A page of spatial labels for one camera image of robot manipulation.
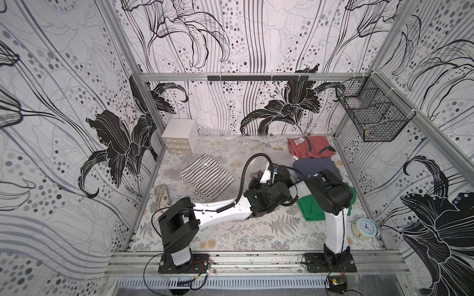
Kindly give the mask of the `dark blue garment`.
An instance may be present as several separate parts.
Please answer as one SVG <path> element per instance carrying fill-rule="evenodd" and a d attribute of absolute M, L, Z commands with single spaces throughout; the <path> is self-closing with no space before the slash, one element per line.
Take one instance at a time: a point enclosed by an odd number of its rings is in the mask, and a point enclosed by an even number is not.
<path fill-rule="evenodd" d="M 293 163 L 293 168 L 297 170 L 297 178 L 300 181 L 302 181 L 304 177 L 313 176 L 324 169 L 331 171 L 340 180 L 343 180 L 339 169 L 329 157 L 317 159 L 299 159 Z"/>

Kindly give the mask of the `red garment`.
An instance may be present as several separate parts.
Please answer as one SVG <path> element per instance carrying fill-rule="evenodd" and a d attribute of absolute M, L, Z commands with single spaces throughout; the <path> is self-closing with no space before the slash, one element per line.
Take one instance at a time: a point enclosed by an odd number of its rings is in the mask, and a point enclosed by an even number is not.
<path fill-rule="evenodd" d="M 331 158 L 336 154 L 325 136 L 289 138 L 288 146 L 290 153 L 298 159 Z"/>

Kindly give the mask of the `green garment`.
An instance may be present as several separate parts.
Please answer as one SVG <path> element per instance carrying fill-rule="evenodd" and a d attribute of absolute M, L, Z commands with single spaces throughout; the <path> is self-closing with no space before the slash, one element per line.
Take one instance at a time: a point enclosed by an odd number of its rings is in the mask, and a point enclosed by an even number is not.
<path fill-rule="evenodd" d="M 299 198 L 296 203 L 307 222 L 322 222 L 326 220 L 325 212 L 314 199 L 304 182 L 298 183 L 292 193 L 298 195 Z"/>

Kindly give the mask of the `clear plastic vacuum bag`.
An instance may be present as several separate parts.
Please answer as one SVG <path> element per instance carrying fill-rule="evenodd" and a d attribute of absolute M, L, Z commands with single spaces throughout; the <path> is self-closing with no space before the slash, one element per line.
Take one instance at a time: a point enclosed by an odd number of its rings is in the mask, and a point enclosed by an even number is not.
<path fill-rule="evenodd" d="M 179 198 L 191 197 L 193 202 L 206 202 L 204 198 L 195 193 L 191 185 L 183 181 L 180 173 L 198 157 L 207 154 L 219 165 L 221 165 L 233 177 L 234 181 L 226 187 L 218 197 L 211 200 L 224 201 L 234 199 L 239 191 L 241 174 L 246 161 L 250 156 L 257 153 L 267 154 L 274 163 L 292 167 L 295 158 L 288 150 L 287 139 L 282 136 L 204 136 L 198 139 L 196 150 L 190 155 L 171 154 L 165 152 L 160 164 L 155 186 L 163 185 L 168 193 L 167 198 L 159 196 L 154 189 L 156 201 L 149 213 L 154 213 L 160 208 L 176 203 Z M 251 174 L 264 169 L 267 163 L 264 157 L 258 157 L 251 162 L 245 176 L 244 190 L 248 188 Z M 299 228 L 306 223 L 297 204 L 291 207 L 278 206 L 274 212 L 266 214 L 261 218 L 251 218 L 245 221 L 233 220 L 213 225 L 217 228 L 231 225 L 246 225 L 256 223 L 257 226 L 287 226 Z"/>

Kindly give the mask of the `black white striped garment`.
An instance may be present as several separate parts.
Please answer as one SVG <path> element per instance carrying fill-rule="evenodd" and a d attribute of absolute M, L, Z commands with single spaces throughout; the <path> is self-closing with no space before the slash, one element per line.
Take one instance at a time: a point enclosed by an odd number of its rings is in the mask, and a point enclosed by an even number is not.
<path fill-rule="evenodd" d="M 207 154 L 203 154 L 187 166 L 180 178 L 192 186 L 195 193 L 206 201 L 217 198 L 234 177 Z"/>

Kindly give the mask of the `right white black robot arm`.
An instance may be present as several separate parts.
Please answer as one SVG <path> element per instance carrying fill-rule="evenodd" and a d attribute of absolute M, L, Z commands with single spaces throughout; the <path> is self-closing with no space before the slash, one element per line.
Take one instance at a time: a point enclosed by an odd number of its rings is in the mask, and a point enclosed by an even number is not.
<path fill-rule="evenodd" d="M 350 259 L 351 251 L 347 243 L 347 216 L 354 195 L 349 186 L 331 170 L 325 168 L 314 175 L 303 175 L 302 172 L 287 166 L 268 167 L 270 180 L 281 182 L 286 188 L 281 203 L 284 207 L 302 203 L 308 199 L 311 203 L 303 205 L 308 212 L 322 211 L 327 227 L 326 241 L 323 245 L 324 260 L 328 267 L 341 266 Z"/>

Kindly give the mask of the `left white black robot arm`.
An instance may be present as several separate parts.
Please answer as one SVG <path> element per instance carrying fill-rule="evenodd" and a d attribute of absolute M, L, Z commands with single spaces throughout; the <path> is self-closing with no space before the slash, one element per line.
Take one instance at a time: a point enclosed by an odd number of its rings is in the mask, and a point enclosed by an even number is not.
<path fill-rule="evenodd" d="M 265 158 L 267 165 L 264 170 L 252 174 L 245 191 L 247 169 L 258 157 Z M 174 205 L 164 207 L 157 224 L 154 224 L 155 216 L 152 216 L 152 226 L 162 239 L 162 258 L 171 260 L 177 268 L 191 265 L 190 244 L 200 230 L 228 221 L 259 218 L 280 206 L 289 207 L 297 201 L 290 189 L 298 181 L 297 171 L 293 168 L 275 164 L 264 153 L 252 155 L 244 164 L 239 191 L 234 199 L 201 204 L 184 197 Z"/>

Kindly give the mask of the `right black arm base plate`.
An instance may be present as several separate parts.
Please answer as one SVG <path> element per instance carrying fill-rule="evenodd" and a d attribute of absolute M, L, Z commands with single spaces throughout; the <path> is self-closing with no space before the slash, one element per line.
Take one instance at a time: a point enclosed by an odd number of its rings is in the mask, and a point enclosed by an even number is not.
<path fill-rule="evenodd" d="M 334 252 L 324 244 L 323 252 L 305 253 L 302 264 L 310 273 L 355 273 L 357 271 L 350 247 L 342 252 Z"/>

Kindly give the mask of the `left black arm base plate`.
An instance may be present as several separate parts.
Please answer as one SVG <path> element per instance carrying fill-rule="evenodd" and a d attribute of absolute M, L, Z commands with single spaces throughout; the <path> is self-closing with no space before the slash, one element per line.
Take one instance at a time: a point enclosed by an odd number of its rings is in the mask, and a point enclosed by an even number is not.
<path fill-rule="evenodd" d="M 209 254 L 191 253 L 190 261 L 178 266 L 174 264 L 171 255 L 165 254 L 160 259 L 158 272 L 163 275 L 203 274 L 207 272 L 210 261 L 211 259 Z"/>

